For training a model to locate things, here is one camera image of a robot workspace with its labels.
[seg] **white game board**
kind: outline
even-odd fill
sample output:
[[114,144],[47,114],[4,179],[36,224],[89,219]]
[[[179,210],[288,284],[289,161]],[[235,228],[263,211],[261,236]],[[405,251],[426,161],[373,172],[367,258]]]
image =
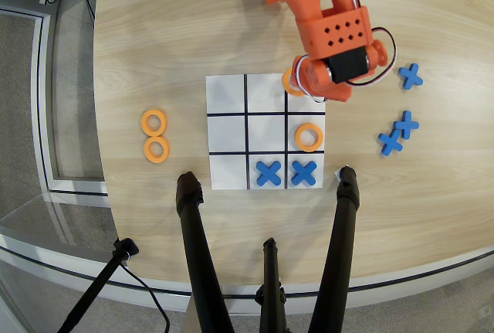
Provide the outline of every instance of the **white game board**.
[[[323,187],[324,142],[322,150],[306,153],[295,142],[295,132],[304,123],[323,131],[326,103],[309,97],[294,97],[283,89],[282,74],[235,74],[206,77],[209,165],[211,186],[219,189],[315,189]],[[304,132],[303,142],[313,137]],[[258,161],[271,166],[279,161],[281,185],[268,181],[258,185]],[[298,161],[317,164],[314,185],[292,183]]]

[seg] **black pole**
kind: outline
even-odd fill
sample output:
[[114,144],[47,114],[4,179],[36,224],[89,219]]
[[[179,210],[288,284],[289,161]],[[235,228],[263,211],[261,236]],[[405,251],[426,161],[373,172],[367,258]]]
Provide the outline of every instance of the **black pole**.
[[309,333],[337,333],[343,326],[360,196],[352,168],[343,167],[340,177],[333,232]]
[[182,225],[185,257],[202,333],[233,333],[215,266],[202,227],[201,184],[192,172],[178,178],[177,212]]
[[261,305],[260,333],[287,333],[285,316],[285,291],[278,275],[278,248],[273,238],[264,242],[264,284],[255,294]]
[[139,253],[139,249],[131,239],[124,239],[122,241],[116,241],[114,246],[116,250],[113,252],[113,257],[110,262],[101,270],[97,278],[92,282],[87,291],[83,294],[76,306],[67,315],[66,320],[63,322],[62,327],[59,329],[59,333],[68,333],[72,331],[79,323],[80,319],[84,316],[87,309],[93,303],[99,292],[103,289],[107,281],[111,278],[118,265],[123,260],[128,260],[130,256]]

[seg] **orange ring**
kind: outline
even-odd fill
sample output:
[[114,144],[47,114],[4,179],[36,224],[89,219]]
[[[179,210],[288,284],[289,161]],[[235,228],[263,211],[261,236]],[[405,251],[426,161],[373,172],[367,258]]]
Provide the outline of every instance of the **orange ring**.
[[[154,142],[157,142],[163,148],[162,155],[156,155],[151,151],[151,144]],[[170,144],[168,144],[168,141],[161,136],[151,136],[144,144],[144,153],[149,161],[152,161],[153,163],[161,163],[165,161],[170,154]]]
[[[317,133],[317,139],[314,145],[305,145],[302,142],[302,133],[307,130],[313,130]],[[323,143],[324,133],[323,130],[320,129],[319,126],[316,126],[314,123],[305,123],[302,124],[295,133],[295,141],[296,144],[299,145],[299,148],[308,153],[317,150],[321,144]]]
[[[151,115],[157,116],[160,120],[160,127],[157,130],[151,130],[151,127],[149,127],[148,121]],[[140,125],[142,126],[142,131],[144,131],[147,136],[159,136],[167,129],[167,116],[158,109],[148,110],[142,116]]]
[[305,93],[302,90],[295,90],[291,85],[290,85],[290,77],[292,75],[292,68],[288,68],[288,70],[283,74],[283,77],[281,79],[281,82],[283,83],[283,87],[285,88],[285,91],[289,93],[290,95],[301,97],[301,96],[306,96]]

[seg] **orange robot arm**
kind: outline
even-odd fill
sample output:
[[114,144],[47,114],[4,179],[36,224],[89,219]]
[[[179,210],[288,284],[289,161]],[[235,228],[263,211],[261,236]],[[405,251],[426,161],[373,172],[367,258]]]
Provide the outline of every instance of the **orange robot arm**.
[[321,11],[320,0],[285,1],[295,15],[306,56],[297,56],[290,83],[316,97],[347,101],[350,80],[374,74],[385,66],[387,53],[374,40],[367,7],[360,0],[332,0]]

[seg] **blue cross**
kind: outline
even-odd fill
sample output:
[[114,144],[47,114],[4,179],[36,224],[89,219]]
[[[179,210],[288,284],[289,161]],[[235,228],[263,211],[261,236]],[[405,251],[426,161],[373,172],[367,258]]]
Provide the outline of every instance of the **blue cross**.
[[411,87],[416,84],[417,86],[421,86],[424,84],[424,80],[417,75],[418,72],[418,64],[411,64],[410,70],[403,67],[398,71],[402,76],[406,78],[403,83],[403,88],[405,90],[411,90]]
[[384,142],[383,150],[381,153],[383,155],[389,156],[389,154],[393,151],[402,151],[403,145],[398,142],[400,137],[400,130],[393,130],[389,136],[386,134],[379,134],[379,140]]
[[397,130],[401,130],[401,136],[408,140],[411,136],[411,130],[416,130],[420,127],[418,122],[415,122],[411,119],[411,111],[405,110],[403,112],[403,118],[401,121],[394,122],[394,128]]
[[314,161],[310,161],[304,167],[298,161],[294,161],[292,166],[295,168],[296,174],[292,177],[292,184],[297,186],[303,180],[306,180],[309,185],[314,185],[316,179],[312,176],[312,172],[317,168],[317,164]]
[[276,174],[281,168],[281,163],[279,163],[279,161],[275,161],[269,167],[263,162],[258,161],[255,166],[261,172],[261,175],[257,178],[257,185],[263,186],[268,181],[272,182],[275,186],[281,184],[281,178]]

